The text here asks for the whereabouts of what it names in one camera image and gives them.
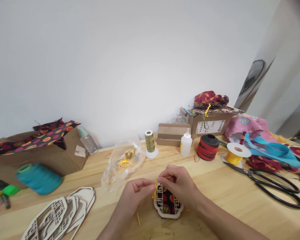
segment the scissor blade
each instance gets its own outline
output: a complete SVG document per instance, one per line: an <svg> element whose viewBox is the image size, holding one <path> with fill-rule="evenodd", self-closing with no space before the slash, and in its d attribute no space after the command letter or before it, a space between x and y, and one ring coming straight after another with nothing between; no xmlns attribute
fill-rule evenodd
<svg viewBox="0 0 300 240"><path fill-rule="evenodd" d="M243 168L239 168L239 167L236 167L235 165L232 165L230 163L227 163L227 162L223 162L224 164L228 165L229 167L233 168L234 170L238 171L238 172L241 172L245 175L250 175L252 176L253 172L252 171L249 171L249 170L245 170Z"/></svg>

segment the cardboard box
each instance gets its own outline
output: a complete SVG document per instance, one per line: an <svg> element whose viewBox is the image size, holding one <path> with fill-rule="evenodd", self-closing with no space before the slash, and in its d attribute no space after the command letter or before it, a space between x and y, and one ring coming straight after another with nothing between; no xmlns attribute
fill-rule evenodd
<svg viewBox="0 0 300 240"><path fill-rule="evenodd" d="M1 138L0 142L19 142L31 136L35 132L25 132L8 138ZM16 177L19 168L27 164L40 163L60 176L81 170L89 156L86 151L85 157L75 155L77 145L83 147L80 141L78 129L75 127L64 136L66 150L51 144L39 148L29 149L12 155L0 156L0 179L14 185L19 189L27 188Z"/></svg>
<svg viewBox="0 0 300 240"><path fill-rule="evenodd" d="M206 117L208 124L208 129L204 128L204 120L202 115L197 115L196 117L189 116L189 124L191 126L191 138L195 139L197 136L202 136L206 134L222 135L227 129L227 126L231 118L240 112L231 113L211 113L209 117ZM181 107L180 114L186 116L188 113Z"/></svg>
<svg viewBox="0 0 300 240"><path fill-rule="evenodd" d="M180 147L181 137L190 128L190 124L159 123L157 144Z"/></svg>

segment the black scissor handle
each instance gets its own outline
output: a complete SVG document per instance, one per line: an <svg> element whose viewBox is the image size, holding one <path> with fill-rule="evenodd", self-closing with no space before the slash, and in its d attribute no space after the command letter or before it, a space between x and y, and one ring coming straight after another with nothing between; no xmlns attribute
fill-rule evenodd
<svg viewBox="0 0 300 240"><path fill-rule="evenodd" d="M275 185L278 186L279 188L281 188L281 189L283 189L283 190L285 190L285 191L287 191L287 192L289 192L289 193L300 193L300 189L299 189L296 185L294 185L294 184L293 184L292 182L290 182L288 179L282 177L281 175L279 175L279 174L277 174L277 173L275 173L275 172L271 172L271 171L263 170L263 169L255 169L255 168L250 168L250 171L253 171L254 174L256 174L256 175L262 177L263 179L266 179L267 181L269 181L269 182L275 184ZM274 175L274 176L276 176L276 177L278 177L278 178L281 178L283 181L285 181L286 183L288 183L288 184L289 184L291 187L293 187L294 189L287 188L286 186L283 186L283 185L277 183L276 181L273 181L272 179L270 179L270 178L268 178L268 177L266 177L266 176L260 174L259 172L265 172L265 173ZM249 177L250 177L253 181L255 181L256 183L263 184L263 185L266 185L266 186L268 186L268 187L274 188L274 186L273 186L272 184L270 184L270 183L260 181L260 180L258 180L258 179L256 179L256 178L254 178L253 176L249 176Z"/></svg>
<svg viewBox="0 0 300 240"><path fill-rule="evenodd" d="M292 203L289 203L289 202L286 202L286 201L282 200L281 198L278 198L277 196L273 195L271 192L269 192L264 186L262 186L262 185L261 185L260 183L258 183L258 182L256 182L255 184L256 184L263 192L265 192L267 195L269 195L269 196L272 197L273 199L277 200L278 202L280 202L280 203L282 203L282 204L284 204L284 205L286 205L286 206L292 207L292 208L300 209L300 198L299 198L297 195L295 195L295 194L293 194L293 193L291 193L291 192L288 192L288 191L286 191L286 190L283 190L283 189L280 188L280 187L277 187L277 186L274 186L274 185L271 185L271 184L267 184L267 186L269 186L269 187L271 187L271 188L277 189L277 190L279 190L279 191L281 191L281 192L283 192L283 193L285 193L285 194L290 195L291 197L293 197L293 198L299 203L299 205L297 205L297 204L292 204Z"/></svg>

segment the glue bottle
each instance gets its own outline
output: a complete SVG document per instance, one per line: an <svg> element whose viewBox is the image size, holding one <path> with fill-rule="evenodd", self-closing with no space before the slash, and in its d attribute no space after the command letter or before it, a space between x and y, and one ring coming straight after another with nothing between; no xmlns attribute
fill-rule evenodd
<svg viewBox="0 0 300 240"><path fill-rule="evenodd" d="M90 155L99 152L99 148L93 138L84 130L83 128L78 128L79 134L81 136L80 140L86 147Z"/></svg>
<svg viewBox="0 0 300 240"><path fill-rule="evenodd" d="M187 132L181 138L180 145L180 154L182 157L189 157L192 145L191 134L189 133L190 128L188 128Z"/></svg>

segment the clear plastic bag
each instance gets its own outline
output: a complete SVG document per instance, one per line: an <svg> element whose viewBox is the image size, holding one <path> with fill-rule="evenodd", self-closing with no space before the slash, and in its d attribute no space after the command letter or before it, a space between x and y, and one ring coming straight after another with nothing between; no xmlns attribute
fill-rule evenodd
<svg viewBox="0 0 300 240"><path fill-rule="evenodd" d="M144 163L146 152L141 148L139 138L117 142L110 156L101 184L110 192L117 192L123 180L136 172Z"/></svg>
<svg viewBox="0 0 300 240"><path fill-rule="evenodd" d="M183 116L180 113L177 113L171 117L168 123L187 124L189 123L189 115Z"/></svg>

